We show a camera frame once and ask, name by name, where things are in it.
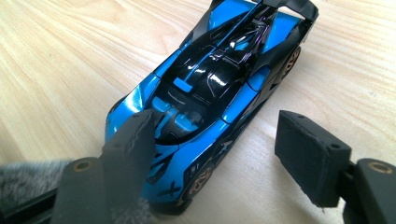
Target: blue car body panel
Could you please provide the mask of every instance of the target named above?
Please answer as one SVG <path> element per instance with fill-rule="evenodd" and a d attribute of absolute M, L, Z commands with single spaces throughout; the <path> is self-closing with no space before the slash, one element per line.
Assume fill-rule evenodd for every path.
<path fill-rule="evenodd" d="M 278 12 L 263 52 L 272 49 L 274 46 L 284 41 L 300 20 L 301 19 L 283 12 Z"/>
<path fill-rule="evenodd" d="M 219 27 L 224 22 L 245 13 L 252 8 L 255 4 L 248 1 L 241 0 L 226 0 L 221 5 L 217 6 L 211 13 L 207 30 L 212 30 Z"/>

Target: blue toy car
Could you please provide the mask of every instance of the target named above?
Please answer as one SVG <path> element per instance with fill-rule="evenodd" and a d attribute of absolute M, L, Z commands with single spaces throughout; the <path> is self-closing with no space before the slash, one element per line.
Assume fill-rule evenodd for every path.
<path fill-rule="evenodd" d="M 317 16 L 309 0 L 213 0 L 179 49 L 111 108 L 106 141 L 153 111 L 158 153 L 143 189 L 153 208 L 186 208 L 294 66 Z"/>

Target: model sports car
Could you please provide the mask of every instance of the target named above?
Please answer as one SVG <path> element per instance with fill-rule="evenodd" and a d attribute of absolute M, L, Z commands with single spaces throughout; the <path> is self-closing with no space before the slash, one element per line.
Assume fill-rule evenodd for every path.
<path fill-rule="evenodd" d="M 294 66 L 317 16 L 309 0 L 213 0 L 179 49 L 110 109 L 106 140 L 153 111 L 158 153 L 143 197 L 154 208 L 186 208 Z"/>

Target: wooden table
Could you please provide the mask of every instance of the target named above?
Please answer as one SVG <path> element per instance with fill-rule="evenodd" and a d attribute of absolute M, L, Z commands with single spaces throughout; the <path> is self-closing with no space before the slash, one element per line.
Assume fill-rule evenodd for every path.
<path fill-rule="evenodd" d="M 320 16 L 293 71 L 189 209 L 164 223 L 341 223 L 274 155 L 278 111 L 304 114 L 396 163 L 396 4 L 314 0 Z M 108 109 L 173 52 L 209 0 L 3 0 L 0 163 L 98 156 Z"/>

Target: wood grain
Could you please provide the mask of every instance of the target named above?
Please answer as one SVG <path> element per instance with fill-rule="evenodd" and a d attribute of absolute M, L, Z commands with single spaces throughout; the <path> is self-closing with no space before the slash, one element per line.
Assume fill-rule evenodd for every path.
<path fill-rule="evenodd" d="M 154 223 L 341 223 L 312 205 L 274 155 L 277 114 L 304 114 L 396 164 L 396 4 L 314 0 L 299 61 L 191 207 Z M 108 109 L 168 55 L 209 0 L 3 0 L 0 163 L 98 156 Z"/>

